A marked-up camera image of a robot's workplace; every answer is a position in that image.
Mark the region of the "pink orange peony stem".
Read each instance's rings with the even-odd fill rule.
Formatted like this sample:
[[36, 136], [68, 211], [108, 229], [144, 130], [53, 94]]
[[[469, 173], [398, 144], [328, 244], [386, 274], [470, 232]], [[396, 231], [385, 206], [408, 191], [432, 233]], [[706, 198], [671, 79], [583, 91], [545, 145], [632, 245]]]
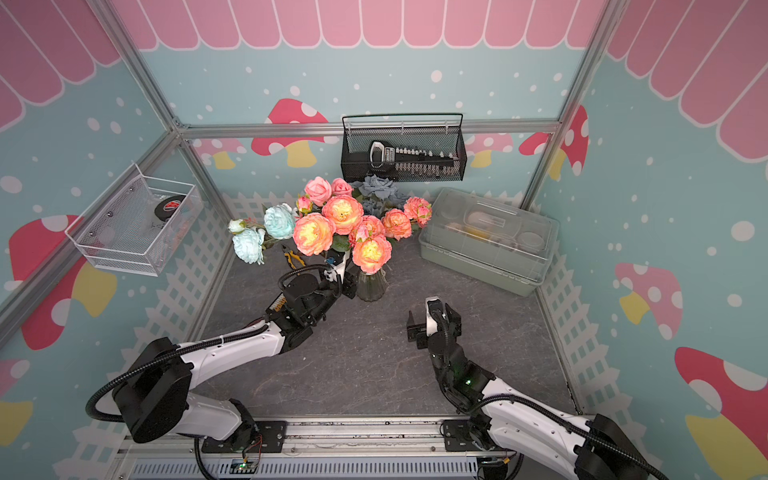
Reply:
[[367, 275], [376, 274], [391, 259], [392, 245], [380, 219], [365, 215], [349, 234], [352, 259]]
[[352, 196], [331, 197], [320, 213], [306, 214], [296, 222], [294, 243], [304, 255], [319, 255], [331, 248], [336, 235], [349, 235], [363, 216], [362, 204]]

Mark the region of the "pink rose stem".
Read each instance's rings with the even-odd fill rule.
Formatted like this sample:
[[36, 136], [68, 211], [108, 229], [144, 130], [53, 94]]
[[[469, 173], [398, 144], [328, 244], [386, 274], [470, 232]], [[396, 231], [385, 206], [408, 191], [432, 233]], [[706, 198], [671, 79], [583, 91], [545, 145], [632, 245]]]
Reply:
[[309, 214], [315, 207], [321, 209], [332, 197], [351, 195], [353, 187], [342, 178], [328, 181], [322, 177], [310, 180], [296, 202], [300, 214]]

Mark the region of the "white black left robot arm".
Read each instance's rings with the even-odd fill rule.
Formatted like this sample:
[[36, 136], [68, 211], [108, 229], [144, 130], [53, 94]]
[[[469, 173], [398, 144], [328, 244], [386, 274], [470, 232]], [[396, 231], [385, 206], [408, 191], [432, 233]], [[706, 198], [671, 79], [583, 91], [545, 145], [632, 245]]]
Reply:
[[236, 399], [197, 395], [195, 388], [241, 365], [299, 347], [342, 296], [345, 273], [344, 265], [301, 267], [279, 278], [279, 295], [263, 316], [240, 330], [197, 342], [152, 341], [126, 372], [88, 399], [86, 414], [125, 424], [137, 443], [177, 434], [246, 452], [263, 438], [247, 408]]

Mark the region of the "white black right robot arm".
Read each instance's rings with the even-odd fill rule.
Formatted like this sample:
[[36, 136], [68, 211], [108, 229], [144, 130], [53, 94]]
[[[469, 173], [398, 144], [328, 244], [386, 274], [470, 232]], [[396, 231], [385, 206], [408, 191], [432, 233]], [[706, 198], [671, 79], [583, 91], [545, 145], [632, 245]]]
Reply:
[[460, 314], [437, 297], [426, 319], [410, 315], [407, 336], [429, 352], [438, 387], [468, 417], [472, 444], [515, 451], [567, 479], [664, 479], [621, 427], [602, 414], [571, 415], [535, 400], [469, 360], [458, 338]]

